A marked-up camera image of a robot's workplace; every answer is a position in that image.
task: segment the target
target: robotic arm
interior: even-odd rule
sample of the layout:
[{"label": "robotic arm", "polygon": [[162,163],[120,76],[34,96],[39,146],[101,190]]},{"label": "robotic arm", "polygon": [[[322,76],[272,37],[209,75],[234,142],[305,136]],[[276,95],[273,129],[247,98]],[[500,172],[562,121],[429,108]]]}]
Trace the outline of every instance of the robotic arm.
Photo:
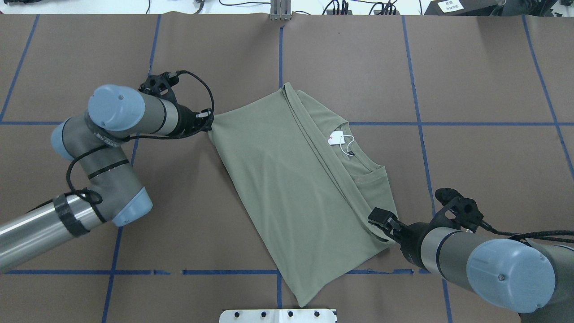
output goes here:
[{"label": "robotic arm", "polygon": [[[177,103],[172,86],[181,74],[205,85],[211,109],[196,113]],[[135,138],[179,139],[210,130],[213,105],[209,87],[187,71],[151,75],[139,92],[110,84],[97,88],[87,111],[52,133],[56,152],[72,161],[67,172],[71,191],[0,226],[0,272],[107,221],[123,226],[147,214],[152,202],[120,145]],[[130,136],[133,133],[162,136]],[[69,176],[76,162],[88,176],[89,188],[73,187]]]},{"label": "robotic arm", "polygon": [[[399,243],[410,263],[518,312],[524,323],[574,322],[574,249],[531,239],[520,242],[529,237],[571,242],[548,236],[573,232],[498,232],[483,221],[473,199],[453,189],[439,189],[435,196],[444,207],[430,223],[405,225],[392,212],[378,208],[369,215],[369,223]],[[455,218],[447,218],[447,211]],[[480,236],[475,234],[479,226],[511,237]]]}]

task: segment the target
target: light blue cap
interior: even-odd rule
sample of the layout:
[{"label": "light blue cap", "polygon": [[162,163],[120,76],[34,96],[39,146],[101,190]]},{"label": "light blue cap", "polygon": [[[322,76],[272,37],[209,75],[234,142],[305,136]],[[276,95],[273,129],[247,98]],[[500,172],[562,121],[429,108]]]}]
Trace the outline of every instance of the light blue cap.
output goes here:
[{"label": "light blue cap", "polygon": [[556,285],[548,258],[508,239],[493,239],[476,247],[468,258],[467,276],[478,296],[518,313],[532,313],[545,306]]},{"label": "light blue cap", "polygon": [[108,131],[132,128],[144,116],[144,111],[145,102],[142,96],[127,86],[102,85],[88,101],[90,118]]},{"label": "light blue cap", "polygon": [[54,131],[52,131],[50,142],[52,143],[52,147],[54,148],[54,150],[60,156],[62,156],[62,158],[67,160],[73,160],[73,157],[66,150],[66,147],[64,147],[64,137],[63,137],[64,125],[66,124],[66,122],[68,122],[68,120],[70,120],[70,118],[67,118],[66,121],[60,123],[60,125],[57,126],[56,129],[54,129]]},{"label": "light blue cap", "polygon": [[131,199],[131,201],[112,219],[112,222],[117,226],[124,226],[133,222],[152,209],[152,200],[149,198],[148,192],[145,187],[142,188],[138,194]]}]

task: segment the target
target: white label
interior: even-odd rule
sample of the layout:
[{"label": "white label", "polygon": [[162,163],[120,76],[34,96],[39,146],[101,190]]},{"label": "white label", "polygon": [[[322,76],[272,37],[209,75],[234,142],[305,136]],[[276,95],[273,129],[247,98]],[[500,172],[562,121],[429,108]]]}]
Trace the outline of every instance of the white label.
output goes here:
[{"label": "white label", "polygon": [[444,13],[462,10],[464,9],[463,5],[460,4],[459,0],[447,0],[438,3],[440,10]]},{"label": "white label", "polygon": [[340,145],[344,143],[345,139],[341,130],[333,131],[329,136],[329,145]]}]

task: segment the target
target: white string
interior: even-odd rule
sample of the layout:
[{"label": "white string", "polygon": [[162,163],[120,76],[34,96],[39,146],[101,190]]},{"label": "white string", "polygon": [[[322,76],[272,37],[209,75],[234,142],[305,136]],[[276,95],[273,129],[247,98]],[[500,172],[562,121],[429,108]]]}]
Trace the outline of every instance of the white string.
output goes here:
[{"label": "white string", "polygon": [[[345,138],[345,137],[351,137],[351,138],[352,138],[351,142],[347,144],[347,152],[345,152],[345,151],[343,150],[343,144],[344,144],[344,138]],[[354,141],[355,141],[355,137],[351,136],[350,134],[344,134],[344,135],[343,135],[343,140],[342,140],[342,142],[339,143],[339,148],[341,148],[341,151],[343,152],[343,154],[345,154],[345,155],[347,155],[347,156],[349,156],[349,157],[355,156],[355,154],[354,154],[352,151],[349,151],[349,146],[350,146]]]}]

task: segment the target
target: green garment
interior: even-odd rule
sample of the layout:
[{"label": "green garment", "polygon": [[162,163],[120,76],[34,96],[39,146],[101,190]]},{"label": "green garment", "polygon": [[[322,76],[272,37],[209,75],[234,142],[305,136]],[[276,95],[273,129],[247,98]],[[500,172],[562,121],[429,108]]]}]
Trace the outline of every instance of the green garment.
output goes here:
[{"label": "green garment", "polygon": [[[335,130],[351,135],[348,122],[306,93],[287,83],[217,115],[212,129],[210,139],[299,306],[392,245],[367,222],[374,207],[396,214],[385,168],[356,142],[353,157],[329,145]],[[351,141],[345,139],[343,149]]]}]

